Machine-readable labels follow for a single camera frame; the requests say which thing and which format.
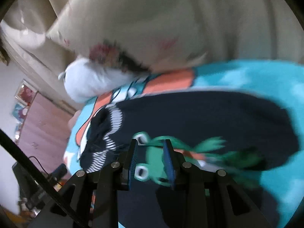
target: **black cable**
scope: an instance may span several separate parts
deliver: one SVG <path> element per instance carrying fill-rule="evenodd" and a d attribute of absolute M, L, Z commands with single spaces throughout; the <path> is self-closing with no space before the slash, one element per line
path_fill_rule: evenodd
<path fill-rule="evenodd" d="M 48 174 L 47 171 L 42 167 L 42 165 L 40 164 L 38 158 L 36 158 L 35 156 L 29 156 L 29 159 L 30 159 L 30 158 L 36 159 L 37 162 L 38 162 L 38 164 L 40 165 L 41 169 L 45 172 L 45 174 L 47 174 L 48 177 L 50 176 L 50 174 Z"/>

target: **frog eye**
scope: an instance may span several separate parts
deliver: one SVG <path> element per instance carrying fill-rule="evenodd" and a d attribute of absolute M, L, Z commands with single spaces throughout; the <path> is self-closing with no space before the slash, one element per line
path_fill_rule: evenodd
<path fill-rule="evenodd" d="M 137 134 L 134 136 L 134 139 L 137 140 L 139 146 L 145 145 L 149 142 L 148 136 L 145 133 Z"/>
<path fill-rule="evenodd" d="M 134 177 L 139 181 L 147 181 L 149 177 L 149 169 L 143 165 L 137 165 Z"/>

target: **wall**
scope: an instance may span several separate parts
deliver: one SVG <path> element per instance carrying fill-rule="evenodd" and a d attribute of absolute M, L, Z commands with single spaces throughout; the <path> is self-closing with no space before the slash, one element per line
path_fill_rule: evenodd
<path fill-rule="evenodd" d="M 15 93 L 23 79 L 28 80 L 15 63 L 10 62 L 5 66 L 0 62 L 0 128 L 12 139 L 17 121 L 11 111 L 16 103 Z M 11 212 L 18 213 L 19 187 L 12 171 L 15 162 L 0 146 L 0 204 Z"/>

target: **pillowcase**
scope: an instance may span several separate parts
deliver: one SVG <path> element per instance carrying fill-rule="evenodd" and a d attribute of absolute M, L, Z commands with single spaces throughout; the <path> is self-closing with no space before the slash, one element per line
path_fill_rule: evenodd
<path fill-rule="evenodd" d="M 193 67 L 206 53 L 190 0 L 69 0 L 47 36 L 135 72 Z"/>
<path fill-rule="evenodd" d="M 62 75 L 65 75 L 63 81 L 66 92 L 77 103 L 84 103 L 92 97 L 102 95 L 136 79 L 132 73 L 103 67 L 87 58 L 72 62 Z"/>

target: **orange stripe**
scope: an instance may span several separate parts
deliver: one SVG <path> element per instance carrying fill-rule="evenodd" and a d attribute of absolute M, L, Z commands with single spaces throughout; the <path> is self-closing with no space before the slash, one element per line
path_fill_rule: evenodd
<path fill-rule="evenodd" d="M 93 111 L 90 115 L 90 117 L 88 118 L 88 120 L 81 126 L 81 128 L 78 130 L 78 132 L 76 133 L 76 144 L 78 146 L 80 146 L 80 142 L 82 140 L 83 134 L 89 124 L 89 122 L 91 121 L 92 117 L 95 115 L 95 113 L 104 105 L 110 103 L 111 101 L 111 97 L 112 97 L 112 92 L 109 93 L 105 93 L 101 96 L 99 96 L 94 104 L 94 108 Z"/>
<path fill-rule="evenodd" d="M 192 69 L 162 74 L 159 77 L 149 81 L 142 93 L 147 94 L 186 89 L 192 85 L 193 80 L 194 72 Z"/>

